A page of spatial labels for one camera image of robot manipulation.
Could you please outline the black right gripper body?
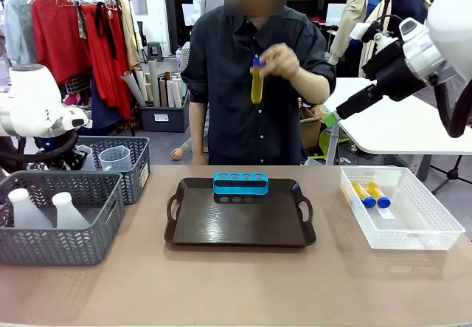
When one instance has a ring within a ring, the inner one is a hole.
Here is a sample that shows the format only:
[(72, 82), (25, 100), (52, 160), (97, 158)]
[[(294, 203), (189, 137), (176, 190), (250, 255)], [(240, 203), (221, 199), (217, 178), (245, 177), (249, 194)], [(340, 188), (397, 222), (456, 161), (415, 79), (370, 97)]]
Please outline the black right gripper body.
[(362, 70), (366, 78), (376, 82), (367, 91), (373, 102), (383, 96), (399, 102), (424, 88), (424, 82), (406, 64), (401, 41), (394, 41), (374, 54)]

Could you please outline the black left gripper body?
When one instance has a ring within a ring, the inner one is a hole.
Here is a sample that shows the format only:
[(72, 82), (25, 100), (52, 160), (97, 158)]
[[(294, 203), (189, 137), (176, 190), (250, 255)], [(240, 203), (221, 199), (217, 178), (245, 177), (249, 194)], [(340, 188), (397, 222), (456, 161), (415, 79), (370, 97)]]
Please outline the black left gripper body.
[(47, 167), (50, 170), (57, 171), (80, 171), (86, 162), (86, 158), (87, 152), (75, 146), (70, 152), (66, 152), (58, 159), (47, 162)]

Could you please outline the person's left hand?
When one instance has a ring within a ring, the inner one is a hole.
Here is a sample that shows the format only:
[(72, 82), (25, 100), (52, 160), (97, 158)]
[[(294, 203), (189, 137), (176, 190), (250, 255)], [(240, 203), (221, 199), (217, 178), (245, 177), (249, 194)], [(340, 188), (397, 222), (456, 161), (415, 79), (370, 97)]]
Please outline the person's left hand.
[(274, 44), (261, 56), (265, 66), (260, 70), (263, 77), (278, 76), (291, 80), (299, 71), (299, 59), (292, 48), (286, 44)]

